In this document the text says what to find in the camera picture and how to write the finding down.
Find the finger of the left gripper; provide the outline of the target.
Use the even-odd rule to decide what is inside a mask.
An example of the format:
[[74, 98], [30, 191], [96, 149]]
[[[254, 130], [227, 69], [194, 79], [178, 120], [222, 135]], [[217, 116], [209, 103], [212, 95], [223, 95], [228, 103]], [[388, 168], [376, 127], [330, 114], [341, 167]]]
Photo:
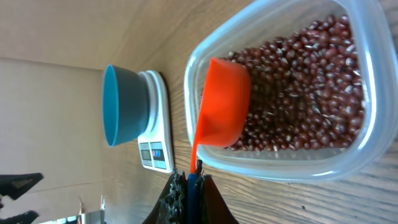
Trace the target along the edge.
[[17, 200], [43, 178], [41, 173], [1, 175], [1, 195]]
[[28, 212], [16, 215], [14, 217], [1, 219], [0, 224], [31, 224], [38, 217], [39, 214], [37, 212], [29, 210]]

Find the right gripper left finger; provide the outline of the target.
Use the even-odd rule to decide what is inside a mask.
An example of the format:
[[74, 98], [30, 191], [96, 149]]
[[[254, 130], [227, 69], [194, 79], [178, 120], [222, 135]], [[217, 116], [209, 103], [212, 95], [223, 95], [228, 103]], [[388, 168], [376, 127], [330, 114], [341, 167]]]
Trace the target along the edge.
[[152, 211], [142, 224], [182, 224], [185, 222], [187, 178], [177, 169], [170, 175]]

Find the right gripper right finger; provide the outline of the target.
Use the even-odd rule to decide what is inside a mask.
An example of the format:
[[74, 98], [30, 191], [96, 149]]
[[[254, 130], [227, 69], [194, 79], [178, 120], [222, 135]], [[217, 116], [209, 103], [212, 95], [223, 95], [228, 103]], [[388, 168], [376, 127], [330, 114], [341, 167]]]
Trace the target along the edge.
[[230, 212], [220, 191], [218, 190], [212, 175], [203, 174], [202, 160], [197, 160], [196, 174], [198, 174], [197, 186], [198, 216], [201, 224], [238, 224], [239, 222]]

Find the red measuring scoop blue handle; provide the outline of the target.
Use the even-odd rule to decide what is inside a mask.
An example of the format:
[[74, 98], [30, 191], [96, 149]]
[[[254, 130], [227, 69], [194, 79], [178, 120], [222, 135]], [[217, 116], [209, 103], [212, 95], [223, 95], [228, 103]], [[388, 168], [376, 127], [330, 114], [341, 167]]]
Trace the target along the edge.
[[240, 64], [212, 58], [203, 89], [187, 180], [186, 223], [199, 223], [197, 150], [229, 147], [240, 137], [249, 108], [251, 80]]

